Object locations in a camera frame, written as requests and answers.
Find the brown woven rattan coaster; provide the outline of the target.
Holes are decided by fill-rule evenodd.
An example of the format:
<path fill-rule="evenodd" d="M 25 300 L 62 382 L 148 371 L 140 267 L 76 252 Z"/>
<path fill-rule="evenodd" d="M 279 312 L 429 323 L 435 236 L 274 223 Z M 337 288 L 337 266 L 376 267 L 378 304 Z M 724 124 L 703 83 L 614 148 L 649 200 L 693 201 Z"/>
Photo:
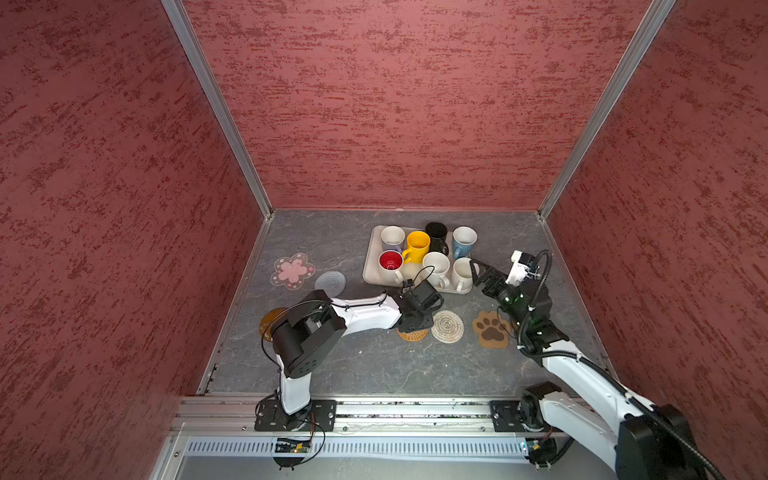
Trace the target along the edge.
<path fill-rule="evenodd" d="M 426 338 L 429 334 L 428 329 L 417 330 L 413 332 L 403 332 L 399 329 L 396 330 L 398 336 L 407 342 L 419 342 Z"/>

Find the beige woven spiral coaster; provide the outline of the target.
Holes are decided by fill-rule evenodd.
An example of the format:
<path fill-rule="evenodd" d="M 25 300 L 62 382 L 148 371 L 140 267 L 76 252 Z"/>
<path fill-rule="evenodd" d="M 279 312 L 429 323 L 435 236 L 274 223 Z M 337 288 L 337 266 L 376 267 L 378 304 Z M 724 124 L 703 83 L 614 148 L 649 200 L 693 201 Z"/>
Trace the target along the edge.
<path fill-rule="evenodd" d="M 455 312 L 440 310 L 433 315 L 431 333 L 439 342 L 454 344 L 463 337 L 464 331 L 464 322 Z"/>

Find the brown paw coaster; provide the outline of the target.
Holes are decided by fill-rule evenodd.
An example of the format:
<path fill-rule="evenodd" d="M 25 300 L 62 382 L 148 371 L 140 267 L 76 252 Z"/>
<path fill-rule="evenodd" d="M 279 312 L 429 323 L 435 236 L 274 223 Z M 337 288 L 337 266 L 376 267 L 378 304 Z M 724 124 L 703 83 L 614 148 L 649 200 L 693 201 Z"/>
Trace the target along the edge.
<path fill-rule="evenodd" d="M 481 311 L 471 326 L 479 345 L 484 349 L 503 350 L 510 344 L 513 328 L 496 311 Z"/>

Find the grey round coaster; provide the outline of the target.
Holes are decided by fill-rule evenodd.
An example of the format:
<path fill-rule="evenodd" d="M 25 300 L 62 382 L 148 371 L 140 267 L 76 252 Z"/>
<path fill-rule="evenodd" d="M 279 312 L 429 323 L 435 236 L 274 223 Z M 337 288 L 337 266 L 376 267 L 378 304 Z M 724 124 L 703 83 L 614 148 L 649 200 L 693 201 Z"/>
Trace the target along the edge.
<path fill-rule="evenodd" d="M 315 281 L 314 289 L 323 291 L 331 298 L 339 298 L 345 290 L 346 277 L 340 271 L 327 271 Z"/>

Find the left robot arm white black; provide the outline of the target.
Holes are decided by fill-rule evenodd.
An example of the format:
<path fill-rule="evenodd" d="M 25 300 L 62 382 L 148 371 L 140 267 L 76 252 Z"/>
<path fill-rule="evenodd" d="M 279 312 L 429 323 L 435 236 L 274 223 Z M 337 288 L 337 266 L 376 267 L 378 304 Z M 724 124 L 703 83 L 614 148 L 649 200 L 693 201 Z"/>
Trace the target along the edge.
<path fill-rule="evenodd" d="M 260 323 L 268 356 L 278 368 L 277 401 L 292 417 L 309 408 L 311 375 L 345 336 L 369 330 L 415 333 L 430 329 L 444 304 L 434 288 L 387 288 L 378 296 L 345 300 L 315 290 L 297 304 L 268 312 Z"/>

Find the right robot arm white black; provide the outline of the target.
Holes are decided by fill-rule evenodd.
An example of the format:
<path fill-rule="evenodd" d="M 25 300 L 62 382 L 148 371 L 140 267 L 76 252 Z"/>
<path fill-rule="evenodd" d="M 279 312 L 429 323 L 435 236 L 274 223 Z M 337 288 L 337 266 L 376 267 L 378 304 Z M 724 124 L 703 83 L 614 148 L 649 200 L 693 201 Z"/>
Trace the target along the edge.
<path fill-rule="evenodd" d="M 518 407 L 533 432 L 550 427 L 568 435 L 620 479 L 721 479 L 723 473 L 696 446 L 686 417 L 634 392 L 589 359 L 552 322 L 545 282 L 550 251 L 515 252 L 509 273 L 469 262 L 472 282 L 498 303 L 509 322 L 503 333 L 519 353 L 565 382 L 574 401 L 551 382 L 529 388 Z"/>

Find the pink flower coaster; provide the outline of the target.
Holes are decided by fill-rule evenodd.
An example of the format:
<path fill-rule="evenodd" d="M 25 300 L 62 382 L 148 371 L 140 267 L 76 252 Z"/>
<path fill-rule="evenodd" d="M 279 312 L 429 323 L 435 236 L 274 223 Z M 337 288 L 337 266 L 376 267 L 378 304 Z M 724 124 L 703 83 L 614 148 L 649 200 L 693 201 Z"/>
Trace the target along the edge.
<path fill-rule="evenodd" d="M 310 262 L 308 255 L 304 252 L 297 252 L 291 256 L 280 257 L 274 262 L 270 283 L 273 286 L 298 290 L 315 272 L 316 267 Z"/>

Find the amber round coaster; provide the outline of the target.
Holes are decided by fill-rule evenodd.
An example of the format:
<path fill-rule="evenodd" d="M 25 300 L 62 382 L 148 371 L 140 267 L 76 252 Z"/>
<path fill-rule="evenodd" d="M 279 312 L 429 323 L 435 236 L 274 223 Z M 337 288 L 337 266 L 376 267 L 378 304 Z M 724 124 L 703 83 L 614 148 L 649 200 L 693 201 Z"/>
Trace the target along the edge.
<path fill-rule="evenodd" d="M 267 312 L 264 315 L 264 317 L 261 319 L 259 324 L 259 334 L 266 342 L 272 342 L 272 336 L 271 336 L 272 324 L 277 319 L 280 318 L 280 316 L 283 314 L 285 310 L 286 310 L 285 307 L 275 308 Z"/>

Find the white mug right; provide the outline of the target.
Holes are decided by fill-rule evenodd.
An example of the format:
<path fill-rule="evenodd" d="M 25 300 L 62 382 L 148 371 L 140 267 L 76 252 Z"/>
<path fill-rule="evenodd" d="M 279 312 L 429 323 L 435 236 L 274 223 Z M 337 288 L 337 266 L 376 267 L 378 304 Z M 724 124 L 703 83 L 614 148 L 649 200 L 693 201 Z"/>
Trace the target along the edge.
<path fill-rule="evenodd" d="M 467 294 L 479 275 L 477 264 L 469 257 L 456 259 L 453 264 L 451 282 L 457 294 Z"/>

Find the light blue mug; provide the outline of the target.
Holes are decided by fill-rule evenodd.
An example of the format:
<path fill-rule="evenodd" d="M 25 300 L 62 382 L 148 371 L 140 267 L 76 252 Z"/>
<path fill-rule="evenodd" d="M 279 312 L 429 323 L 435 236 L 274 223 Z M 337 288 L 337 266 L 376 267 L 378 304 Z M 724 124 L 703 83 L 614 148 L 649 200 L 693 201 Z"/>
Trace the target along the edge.
<path fill-rule="evenodd" d="M 453 258 L 468 257 L 477 242 L 477 232 L 468 226 L 460 226 L 452 232 Z"/>

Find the white mug centre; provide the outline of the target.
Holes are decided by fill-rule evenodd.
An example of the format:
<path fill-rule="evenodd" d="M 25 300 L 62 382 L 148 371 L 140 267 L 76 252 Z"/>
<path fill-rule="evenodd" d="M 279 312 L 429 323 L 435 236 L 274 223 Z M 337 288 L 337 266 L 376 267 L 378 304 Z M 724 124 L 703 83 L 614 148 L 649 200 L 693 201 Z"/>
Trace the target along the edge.
<path fill-rule="evenodd" d="M 436 289 L 448 289 L 451 281 L 448 277 L 450 270 L 449 258 L 440 252 L 430 252 L 423 258 L 424 279 Z"/>

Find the white mug red inside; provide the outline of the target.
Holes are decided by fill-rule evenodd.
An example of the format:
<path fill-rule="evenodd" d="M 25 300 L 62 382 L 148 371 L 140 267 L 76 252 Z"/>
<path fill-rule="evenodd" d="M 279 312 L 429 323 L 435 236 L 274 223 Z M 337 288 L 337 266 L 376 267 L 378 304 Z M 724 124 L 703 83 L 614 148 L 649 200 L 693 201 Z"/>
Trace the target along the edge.
<path fill-rule="evenodd" d="M 400 252 L 396 250 L 387 250 L 378 257 L 379 279 L 384 285 L 401 285 L 404 281 L 401 268 L 403 258 Z"/>

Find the black mug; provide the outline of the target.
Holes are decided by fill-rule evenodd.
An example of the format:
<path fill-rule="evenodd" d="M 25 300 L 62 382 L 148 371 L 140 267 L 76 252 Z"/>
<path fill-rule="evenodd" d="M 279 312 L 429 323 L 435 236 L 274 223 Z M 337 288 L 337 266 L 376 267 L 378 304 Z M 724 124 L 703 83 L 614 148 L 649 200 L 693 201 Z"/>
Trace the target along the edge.
<path fill-rule="evenodd" d="M 425 226 L 424 231 L 430 238 L 429 251 L 439 252 L 447 256 L 449 254 L 449 246 L 447 244 L 448 230 L 446 225 L 441 222 L 429 222 Z"/>

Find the yellow mug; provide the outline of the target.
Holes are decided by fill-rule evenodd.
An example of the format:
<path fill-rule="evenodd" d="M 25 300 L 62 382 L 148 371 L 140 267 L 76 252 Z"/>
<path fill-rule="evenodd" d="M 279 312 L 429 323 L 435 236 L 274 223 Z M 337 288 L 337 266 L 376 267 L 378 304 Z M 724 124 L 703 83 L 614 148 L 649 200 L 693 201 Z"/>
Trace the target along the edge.
<path fill-rule="evenodd" d="M 405 264 L 421 264 L 429 253 L 431 244 L 430 236 L 424 231 L 413 231 L 406 238 L 406 248 L 402 252 Z"/>

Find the white mug purple band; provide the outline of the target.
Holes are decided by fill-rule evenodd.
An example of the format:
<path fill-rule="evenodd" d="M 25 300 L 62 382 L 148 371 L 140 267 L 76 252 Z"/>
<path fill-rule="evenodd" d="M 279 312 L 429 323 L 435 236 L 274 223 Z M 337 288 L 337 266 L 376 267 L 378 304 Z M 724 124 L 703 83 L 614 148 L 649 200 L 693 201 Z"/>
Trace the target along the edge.
<path fill-rule="evenodd" d="M 398 226 L 386 226 L 380 232 L 380 242 L 383 251 L 394 251 L 401 254 L 405 249 L 407 235 Z"/>

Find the beige serving tray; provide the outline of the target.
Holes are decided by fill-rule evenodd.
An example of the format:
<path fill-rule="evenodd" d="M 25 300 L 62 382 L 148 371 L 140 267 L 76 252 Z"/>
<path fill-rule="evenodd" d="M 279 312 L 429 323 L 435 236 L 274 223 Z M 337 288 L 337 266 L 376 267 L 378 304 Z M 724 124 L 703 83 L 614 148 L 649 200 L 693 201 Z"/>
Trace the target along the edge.
<path fill-rule="evenodd" d="M 423 262 L 421 264 L 405 264 L 403 262 L 401 272 L 403 274 L 404 281 L 402 282 L 402 284 L 395 285 L 395 286 L 384 285 L 379 279 L 379 273 L 378 273 L 378 257 L 382 252 L 384 252 L 382 250 L 382 246 L 380 242 L 380 232 L 384 227 L 386 226 L 379 225 L 374 227 L 374 229 L 372 230 L 368 252 L 367 252 L 365 265 L 363 269 L 363 279 L 365 280 L 365 282 L 372 285 L 380 285 L 385 287 L 400 287 L 405 280 L 411 279 L 423 267 L 422 265 Z M 408 228 L 408 227 L 400 227 L 400 228 L 402 228 L 405 231 L 407 236 L 409 233 L 413 231 L 424 231 L 424 228 L 421 230 L 418 230 L 415 228 Z M 450 281 L 452 276 L 453 264 L 454 264 L 454 261 L 456 260 L 453 258 L 452 232 L 448 231 L 448 234 L 447 234 L 447 244 L 449 246 L 449 254 L 447 255 L 447 257 L 450 260 L 450 270 L 449 270 L 448 277 Z M 457 294 L 452 287 L 452 282 L 451 282 L 451 286 L 448 289 L 436 289 L 436 290 L 440 293 Z"/>

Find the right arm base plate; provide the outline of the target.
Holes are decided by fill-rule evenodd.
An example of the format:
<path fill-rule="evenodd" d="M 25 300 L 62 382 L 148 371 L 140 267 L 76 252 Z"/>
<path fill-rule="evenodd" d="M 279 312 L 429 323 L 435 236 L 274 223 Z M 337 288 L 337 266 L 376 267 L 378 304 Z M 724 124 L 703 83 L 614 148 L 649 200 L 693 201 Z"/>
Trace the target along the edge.
<path fill-rule="evenodd" d="M 490 419 L 496 433 L 541 432 L 542 427 L 531 427 L 523 421 L 516 400 L 492 400 L 489 402 Z"/>

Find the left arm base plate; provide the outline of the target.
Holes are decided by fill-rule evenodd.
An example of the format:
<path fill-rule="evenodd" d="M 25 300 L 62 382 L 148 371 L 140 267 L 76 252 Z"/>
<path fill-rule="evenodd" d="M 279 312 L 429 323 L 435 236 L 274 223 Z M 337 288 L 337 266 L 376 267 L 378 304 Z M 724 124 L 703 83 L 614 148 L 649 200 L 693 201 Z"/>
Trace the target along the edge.
<path fill-rule="evenodd" d="M 281 402 L 270 396 L 262 399 L 255 407 L 254 430 L 256 432 L 332 431 L 338 402 L 334 400 L 311 400 L 293 414 L 287 414 Z"/>

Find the aluminium mounting rail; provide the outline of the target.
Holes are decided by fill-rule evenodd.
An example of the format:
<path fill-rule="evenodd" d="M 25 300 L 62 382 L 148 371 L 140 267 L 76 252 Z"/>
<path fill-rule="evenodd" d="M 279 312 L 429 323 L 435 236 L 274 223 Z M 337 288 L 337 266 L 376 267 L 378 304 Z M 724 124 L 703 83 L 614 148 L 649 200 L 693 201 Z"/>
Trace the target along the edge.
<path fill-rule="evenodd" d="M 246 435 L 425 435 L 425 436 L 517 436 L 568 435 L 580 425 L 596 426 L 615 435 L 622 421 L 639 416 L 624 395 L 605 406 L 594 408 L 581 398 L 563 392 L 549 396 L 542 406 L 502 397 L 321 397 L 338 402 L 332 431 L 256 432 L 255 407 L 258 396 L 186 397 L 171 424 L 174 433 Z M 523 421 L 541 432 L 496 433 L 490 419 L 492 400 L 519 401 Z"/>

